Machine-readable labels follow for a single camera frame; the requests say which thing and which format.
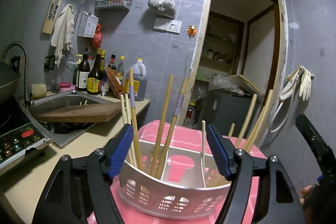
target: countertop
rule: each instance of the countertop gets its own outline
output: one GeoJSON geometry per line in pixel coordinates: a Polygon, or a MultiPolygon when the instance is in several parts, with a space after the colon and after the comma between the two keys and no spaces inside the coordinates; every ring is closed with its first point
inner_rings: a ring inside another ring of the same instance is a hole
{"type": "MultiPolygon", "coordinates": [[[[120,100],[99,96],[110,102],[120,100]]],[[[135,102],[137,115],[149,105],[144,99],[135,102]]],[[[19,169],[0,177],[0,185],[14,210],[26,224],[30,224],[42,190],[59,158],[69,154],[72,158],[89,155],[97,148],[104,147],[110,138],[115,137],[123,127],[121,114],[108,122],[101,122],[90,128],[68,146],[59,149],[52,144],[45,150],[45,156],[37,156],[19,169]]]]}

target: peeling door frame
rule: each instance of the peeling door frame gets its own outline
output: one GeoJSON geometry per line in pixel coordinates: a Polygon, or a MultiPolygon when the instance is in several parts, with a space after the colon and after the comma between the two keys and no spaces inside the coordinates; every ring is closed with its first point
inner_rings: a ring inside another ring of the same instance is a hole
{"type": "MultiPolygon", "coordinates": [[[[288,49],[288,20],[287,20],[287,9],[286,9],[286,2],[285,0],[272,0],[275,4],[274,6],[278,7],[279,13],[278,13],[278,22],[280,24],[280,33],[278,34],[280,37],[280,47],[279,47],[279,55],[278,60],[274,60],[274,62],[277,61],[277,70],[274,78],[274,85],[269,86],[268,89],[273,89],[273,96],[271,98],[271,103],[269,107],[266,109],[266,115],[265,118],[261,121],[263,126],[261,127],[260,131],[258,132],[258,137],[256,139],[255,143],[258,143],[263,136],[263,134],[268,130],[268,124],[269,124],[269,116],[271,113],[275,111],[275,108],[278,105],[278,98],[279,94],[282,90],[284,79],[285,79],[285,69],[286,69],[286,62],[287,62],[287,49],[288,49]]],[[[185,117],[189,101],[191,98],[191,94],[193,91],[193,86],[196,79],[196,73],[199,66],[199,61],[202,53],[203,43],[204,43],[204,37],[206,33],[208,18],[209,18],[209,12],[210,12],[210,4],[211,0],[204,0],[203,4],[203,11],[201,16],[201,21],[199,24],[199,32],[196,39],[196,47],[194,50],[194,56],[192,59],[192,64],[190,67],[190,76],[187,83],[187,88],[180,112],[180,117],[185,117]]],[[[179,119],[178,124],[182,125],[184,119],[179,119]]]]}

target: control panel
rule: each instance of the control panel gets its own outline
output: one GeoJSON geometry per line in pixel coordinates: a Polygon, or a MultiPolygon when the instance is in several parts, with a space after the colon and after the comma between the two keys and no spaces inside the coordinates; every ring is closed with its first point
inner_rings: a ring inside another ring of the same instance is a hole
{"type": "Polygon", "coordinates": [[[0,163],[43,139],[44,136],[28,123],[0,137],[0,163]]]}

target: wok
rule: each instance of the wok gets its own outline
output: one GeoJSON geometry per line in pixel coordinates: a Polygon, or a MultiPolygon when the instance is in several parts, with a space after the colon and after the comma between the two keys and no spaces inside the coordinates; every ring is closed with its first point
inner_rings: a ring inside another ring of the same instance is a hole
{"type": "Polygon", "coordinates": [[[19,78],[9,65],[0,61],[0,105],[15,94],[19,78]]]}

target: towel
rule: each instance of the towel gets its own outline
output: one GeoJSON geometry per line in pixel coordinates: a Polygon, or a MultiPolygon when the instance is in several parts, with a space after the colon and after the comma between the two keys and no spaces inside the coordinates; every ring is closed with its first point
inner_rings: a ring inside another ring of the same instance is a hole
{"type": "Polygon", "coordinates": [[[71,40],[74,31],[74,12],[71,4],[67,4],[55,22],[54,32],[51,37],[51,45],[55,48],[55,64],[63,57],[63,51],[71,48],[71,40]]]}

